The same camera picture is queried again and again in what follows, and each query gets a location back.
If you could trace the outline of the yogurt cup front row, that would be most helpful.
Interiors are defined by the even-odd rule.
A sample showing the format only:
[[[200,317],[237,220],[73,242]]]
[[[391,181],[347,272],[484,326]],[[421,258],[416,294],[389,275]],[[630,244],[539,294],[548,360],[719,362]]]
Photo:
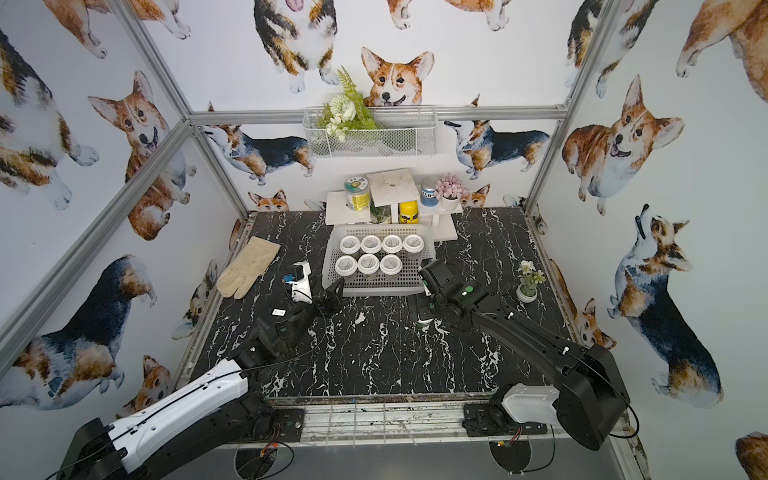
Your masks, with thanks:
[[[433,319],[430,319],[428,321],[417,321],[416,329],[422,333],[426,333],[430,330],[433,324],[434,324]]]
[[[403,240],[403,250],[413,258],[418,258],[425,248],[425,241],[418,234],[410,234]]]
[[[336,273],[346,282],[351,282],[358,273],[357,260],[350,255],[342,255],[335,262]]]
[[[376,235],[367,235],[360,241],[364,254],[378,255],[382,251],[382,240]]]

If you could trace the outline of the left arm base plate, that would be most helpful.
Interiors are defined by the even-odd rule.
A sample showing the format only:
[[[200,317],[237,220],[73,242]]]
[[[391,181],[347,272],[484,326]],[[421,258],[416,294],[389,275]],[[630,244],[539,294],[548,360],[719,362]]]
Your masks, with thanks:
[[[301,440],[305,409],[277,409],[259,413],[249,424],[241,443],[295,443]]]

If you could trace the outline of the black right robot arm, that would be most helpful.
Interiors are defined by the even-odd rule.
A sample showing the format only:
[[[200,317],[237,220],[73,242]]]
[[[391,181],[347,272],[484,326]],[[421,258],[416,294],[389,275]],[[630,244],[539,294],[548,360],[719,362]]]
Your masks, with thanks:
[[[418,271],[427,305],[439,319],[493,337],[537,369],[548,382],[517,383],[497,396],[518,424],[564,430],[581,446],[597,451],[612,435],[630,398],[611,352],[587,348],[527,318],[517,319],[500,293],[462,281],[442,260],[425,260]]]

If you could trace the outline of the yogurt cup row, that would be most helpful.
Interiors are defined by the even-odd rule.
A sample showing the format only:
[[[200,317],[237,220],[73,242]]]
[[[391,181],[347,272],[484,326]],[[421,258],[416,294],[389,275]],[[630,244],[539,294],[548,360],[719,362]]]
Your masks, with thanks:
[[[360,241],[364,254],[378,255],[382,251],[382,240],[376,235],[367,235]]]
[[[363,254],[357,261],[358,272],[366,279],[376,277],[380,269],[380,260],[375,254]]]
[[[387,235],[382,240],[382,250],[387,254],[396,255],[403,249],[403,240],[398,235]]]
[[[346,282],[351,282],[358,273],[357,260],[350,255],[342,255],[335,262],[336,273]]]
[[[417,321],[416,329],[422,333],[426,333],[430,330],[433,324],[434,324],[433,319],[430,319],[428,321]]]
[[[413,258],[418,258],[425,248],[425,241],[418,234],[410,234],[403,240],[403,250]]]
[[[358,258],[361,253],[361,241],[354,235],[346,235],[340,240],[339,249],[343,255]]]
[[[395,280],[403,269],[403,262],[397,255],[385,255],[380,260],[380,271],[388,280]]]

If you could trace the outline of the white plastic perforated basket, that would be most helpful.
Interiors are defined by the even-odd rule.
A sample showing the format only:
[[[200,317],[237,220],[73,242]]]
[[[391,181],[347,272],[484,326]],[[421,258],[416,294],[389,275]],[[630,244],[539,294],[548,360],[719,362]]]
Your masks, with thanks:
[[[336,226],[327,243],[322,285],[344,280],[349,297],[425,291],[419,270],[436,257],[431,229],[420,224]]]

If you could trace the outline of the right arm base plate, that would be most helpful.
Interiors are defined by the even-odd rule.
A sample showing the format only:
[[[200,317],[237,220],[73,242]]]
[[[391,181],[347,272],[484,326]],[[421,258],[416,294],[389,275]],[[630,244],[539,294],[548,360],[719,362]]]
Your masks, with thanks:
[[[462,407],[462,427],[469,437],[515,435],[545,435],[548,426],[539,423],[518,423],[502,408],[487,403],[468,403]]]

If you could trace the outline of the yogurt cup back row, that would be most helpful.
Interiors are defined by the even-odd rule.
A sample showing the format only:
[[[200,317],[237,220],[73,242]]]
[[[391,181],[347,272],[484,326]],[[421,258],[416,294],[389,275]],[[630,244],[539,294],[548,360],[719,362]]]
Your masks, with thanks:
[[[403,262],[397,255],[385,255],[380,260],[380,271],[388,280],[395,280],[403,269]]]
[[[380,260],[375,254],[363,254],[357,261],[358,272],[366,279],[376,277],[380,269]]]
[[[403,249],[403,240],[398,235],[387,235],[382,240],[382,250],[387,254],[396,255]]]
[[[361,241],[354,235],[346,235],[340,240],[339,249],[343,255],[358,258],[361,253]]]

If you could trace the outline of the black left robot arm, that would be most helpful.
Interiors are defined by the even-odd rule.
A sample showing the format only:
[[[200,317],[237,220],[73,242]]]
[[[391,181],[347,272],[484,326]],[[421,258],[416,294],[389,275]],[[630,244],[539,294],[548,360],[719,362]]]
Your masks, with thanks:
[[[75,433],[53,479],[161,479],[248,433],[274,431],[274,409],[257,387],[259,373],[284,365],[254,334],[232,356],[157,403]]]

